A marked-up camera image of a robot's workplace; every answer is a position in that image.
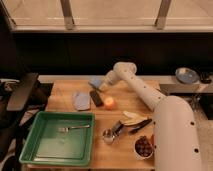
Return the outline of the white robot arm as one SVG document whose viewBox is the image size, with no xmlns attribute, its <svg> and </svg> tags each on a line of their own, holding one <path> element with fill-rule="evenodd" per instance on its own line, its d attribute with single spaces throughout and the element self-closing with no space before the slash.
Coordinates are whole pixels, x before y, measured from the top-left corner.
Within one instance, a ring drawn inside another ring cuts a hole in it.
<svg viewBox="0 0 213 171">
<path fill-rule="evenodd" d="M 125 81 L 153 112 L 155 171 L 202 171 L 196 122 L 191 106 L 178 96 L 164 95 L 136 76 L 131 62 L 117 62 L 103 79 L 107 90 Z"/>
</svg>

